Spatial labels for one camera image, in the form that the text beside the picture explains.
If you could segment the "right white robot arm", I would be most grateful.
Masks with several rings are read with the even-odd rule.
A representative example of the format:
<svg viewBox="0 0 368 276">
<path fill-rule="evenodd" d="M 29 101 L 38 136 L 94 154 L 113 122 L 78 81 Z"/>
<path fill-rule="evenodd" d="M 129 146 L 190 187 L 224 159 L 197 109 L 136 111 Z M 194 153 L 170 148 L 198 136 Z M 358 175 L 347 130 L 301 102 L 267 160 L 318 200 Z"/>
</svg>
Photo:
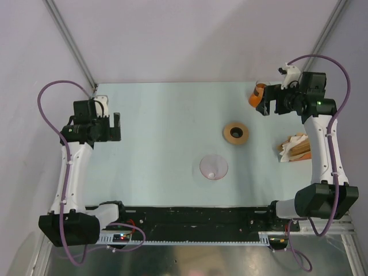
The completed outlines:
<svg viewBox="0 0 368 276">
<path fill-rule="evenodd" d="M 337 142 L 336 102 L 325 98 L 327 77 L 320 72 L 300 72 L 294 67 L 280 68 L 284 80 L 280 85 L 264 88 L 256 110 L 270 113 L 275 101 L 275 113 L 296 112 L 301 117 L 311 148 L 311 184 L 296 192 L 293 199 L 276 201 L 275 210 L 266 215 L 266 225 L 280 230 L 286 219 L 341 219 L 359 197 L 358 188 L 348 183 Z"/>
</svg>

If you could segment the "orange glass carafe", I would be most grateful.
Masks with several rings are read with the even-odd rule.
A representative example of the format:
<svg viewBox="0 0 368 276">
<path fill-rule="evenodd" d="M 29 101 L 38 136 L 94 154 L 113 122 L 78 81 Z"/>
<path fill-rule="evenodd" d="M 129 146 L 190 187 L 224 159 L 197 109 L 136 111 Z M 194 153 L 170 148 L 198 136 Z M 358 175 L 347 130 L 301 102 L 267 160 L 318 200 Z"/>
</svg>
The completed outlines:
<svg viewBox="0 0 368 276">
<path fill-rule="evenodd" d="M 270 82 L 261 81 L 261 80 L 256 81 L 253 92 L 251 93 L 248 99 L 248 103 L 253 108 L 256 108 L 260 104 L 262 97 L 263 97 L 265 87 L 268 85 L 270 85 Z"/>
</svg>

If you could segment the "clear glass dripper cone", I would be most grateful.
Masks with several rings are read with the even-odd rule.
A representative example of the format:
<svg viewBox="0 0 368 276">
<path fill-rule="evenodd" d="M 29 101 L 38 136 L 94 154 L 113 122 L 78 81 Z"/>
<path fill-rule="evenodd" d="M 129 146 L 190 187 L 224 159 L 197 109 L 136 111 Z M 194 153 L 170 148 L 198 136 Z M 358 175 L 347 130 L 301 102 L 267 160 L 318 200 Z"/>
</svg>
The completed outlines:
<svg viewBox="0 0 368 276">
<path fill-rule="evenodd" d="M 205 178 L 217 181 L 226 176 L 228 172 L 228 163 L 220 155 L 206 155 L 200 161 L 200 172 Z"/>
</svg>

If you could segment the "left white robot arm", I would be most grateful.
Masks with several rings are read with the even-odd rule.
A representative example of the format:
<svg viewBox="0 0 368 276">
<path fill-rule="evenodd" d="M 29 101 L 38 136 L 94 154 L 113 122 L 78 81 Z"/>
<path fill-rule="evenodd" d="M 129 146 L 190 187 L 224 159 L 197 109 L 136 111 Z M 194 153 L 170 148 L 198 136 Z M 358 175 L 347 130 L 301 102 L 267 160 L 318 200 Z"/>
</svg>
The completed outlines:
<svg viewBox="0 0 368 276">
<path fill-rule="evenodd" d="M 61 130 L 62 167 L 50 211 L 39 218 L 39 228 L 55 247 L 95 244 L 100 231 L 111 225 L 122 229 L 127 214 L 120 201 L 87 207 L 83 186 L 87 165 L 98 142 L 120 141 L 120 114 L 109 115 L 108 97 L 97 96 L 73 103 L 74 114 Z"/>
</svg>

